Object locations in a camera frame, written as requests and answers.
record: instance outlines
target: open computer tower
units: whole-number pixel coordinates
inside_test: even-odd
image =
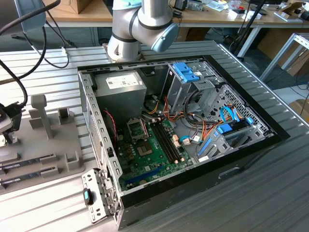
[[[211,56],[79,68],[98,168],[92,223],[118,228],[240,173],[289,134]]]

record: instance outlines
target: ram slot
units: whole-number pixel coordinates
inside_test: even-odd
[[[180,160],[181,157],[179,156],[174,144],[169,139],[169,136],[164,130],[163,126],[161,124],[152,124],[151,129],[153,130],[154,135],[157,138],[169,162],[173,163],[176,160]]]

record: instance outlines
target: wooden table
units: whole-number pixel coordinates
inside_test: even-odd
[[[175,0],[171,0],[170,5],[174,6]],[[242,6],[247,9],[248,3],[243,1]],[[112,15],[105,6],[103,0],[93,0],[80,14],[72,14],[57,9],[50,11],[60,27],[111,27]],[[244,57],[250,45],[256,38],[261,28],[309,28],[309,22],[304,23],[287,23],[274,15],[275,10],[267,10],[268,14],[261,19],[255,20],[251,27],[248,39],[238,53],[238,57]],[[182,14],[181,27],[193,28],[240,28],[243,19],[233,19],[228,14],[228,10],[218,12],[207,6],[204,11],[196,12],[184,10]]]

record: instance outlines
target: metal bracket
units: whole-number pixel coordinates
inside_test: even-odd
[[[92,169],[82,175],[83,186],[89,195],[84,195],[85,203],[91,198],[90,203],[86,203],[91,218],[91,223],[104,220],[116,213],[116,194],[112,185],[112,180],[101,170]]]

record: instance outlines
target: metal case frame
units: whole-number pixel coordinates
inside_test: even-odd
[[[167,65],[173,61],[208,62],[217,73],[242,97],[245,104],[261,117],[263,123],[272,129],[274,135],[253,145],[244,147],[226,156],[219,157],[196,166],[190,170],[174,175],[168,179],[155,182],[145,188],[139,188],[127,195],[114,185],[117,193],[118,212],[114,215],[118,227],[131,225],[138,220],[156,214],[169,206],[182,201],[194,194],[207,190],[228,177],[249,167],[262,156],[267,149],[290,137],[290,135],[232,78],[211,56],[192,56],[184,58],[168,58],[154,61],[137,61],[134,63],[105,64],[92,67],[80,67],[79,81],[82,108],[89,129],[91,143],[97,157],[98,166],[108,172],[115,180],[122,174],[117,157],[109,139],[102,115],[96,104],[93,89],[96,88],[94,75],[123,69],[144,66]]]

